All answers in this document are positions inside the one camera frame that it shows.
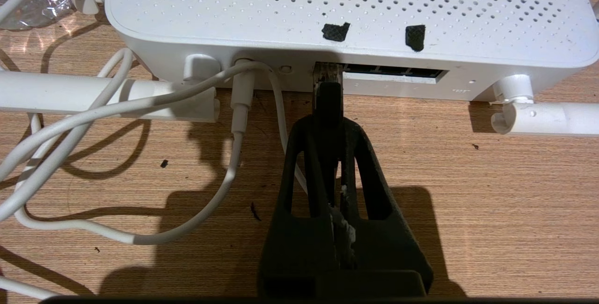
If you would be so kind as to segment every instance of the white router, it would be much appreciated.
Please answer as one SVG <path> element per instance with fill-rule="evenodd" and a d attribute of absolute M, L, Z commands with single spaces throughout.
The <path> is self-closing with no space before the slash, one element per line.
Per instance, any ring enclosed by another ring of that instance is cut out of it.
<path fill-rule="evenodd" d="M 500 101 L 500 133 L 599 134 L 594 104 L 548 112 L 532 101 L 599 58 L 589 0 L 96 1 L 139 61 L 173 84 L 248 58 L 275 69 L 284 90 L 312 91 L 314 65 L 340 63 L 345 94 Z"/>

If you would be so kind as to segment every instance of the black 3d-printed holder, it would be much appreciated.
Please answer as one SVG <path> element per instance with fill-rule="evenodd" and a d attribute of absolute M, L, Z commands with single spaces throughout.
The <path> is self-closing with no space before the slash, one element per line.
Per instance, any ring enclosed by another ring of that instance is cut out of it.
<path fill-rule="evenodd" d="M 291 131 L 278 201 L 263 248 L 258 295 L 267 298 L 424 296 L 432 269 L 387 186 L 364 130 L 343 118 L 341 85 L 317 87 L 312 115 Z M 304 153 L 309 218 L 291 214 Z M 358 164 L 368 219 L 358 214 Z M 340 202 L 335 202 L 341 162 Z"/>

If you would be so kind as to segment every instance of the black debris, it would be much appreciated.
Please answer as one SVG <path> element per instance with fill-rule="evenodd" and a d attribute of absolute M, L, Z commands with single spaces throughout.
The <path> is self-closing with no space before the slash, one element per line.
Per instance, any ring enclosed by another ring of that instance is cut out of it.
<path fill-rule="evenodd" d="M 342 26 L 325 23 L 325 27 L 322 29 L 322 37 L 331 41 L 343 42 L 345 41 L 347 31 L 349 31 L 349 23 L 347 22 L 343 23 Z"/>
<path fill-rule="evenodd" d="M 425 25 L 406 27 L 406 46 L 412 48 L 412 50 L 415 52 L 421 52 L 424 50 L 425 33 Z"/>
<path fill-rule="evenodd" d="M 258 221 L 261 221 L 262 219 L 258 216 L 258 213 L 256 213 L 256 206 L 254 206 L 254 202 L 252 202 L 252 206 L 250 206 L 250 210 L 252 211 L 252 214 L 254 215 L 254 219 L 257 219 Z"/>

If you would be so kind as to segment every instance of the wood grain surface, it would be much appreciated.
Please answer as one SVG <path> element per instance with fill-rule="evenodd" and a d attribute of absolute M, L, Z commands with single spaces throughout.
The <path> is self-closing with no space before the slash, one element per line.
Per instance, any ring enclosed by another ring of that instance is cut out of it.
<path fill-rule="evenodd" d="M 122 47 L 103 15 L 73 13 L 41 29 L 0 31 L 0 58 L 13 71 L 95 75 Z M 152 76 L 137 66 L 131 77 Z M 599 103 L 598 77 L 593 65 L 537 100 Z M 219 90 L 223 112 L 214 124 L 96 122 L 28 210 L 136 233 L 181 224 L 225 174 L 229 97 Z M 310 113 L 310 100 L 285 94 L 288 125 Z M 368 133 L 433 266 L 432 295 L 599 297 L 599 138 L 503 137 L 489 126 L 497 109 L 483 103 L 366 96 L 344 103 Z M 27 125 L 25 114 L 0 113 L 0 158 Z M 0 224 L 2 274 L 65 294 L 254 296 L 282 164 L 274 100 L 259 91 L 231 193 L 192 234 L 128 246 L 79 230 L 26 229 L 11 218 Z M 0 183 L 2 199 L 15 179 Z M 305 199 L 296 196 L 298 204 Z M 254 219 L 252 202 L 263 221 Z M 0 291 L 4 301 L 36 302 Z"/>

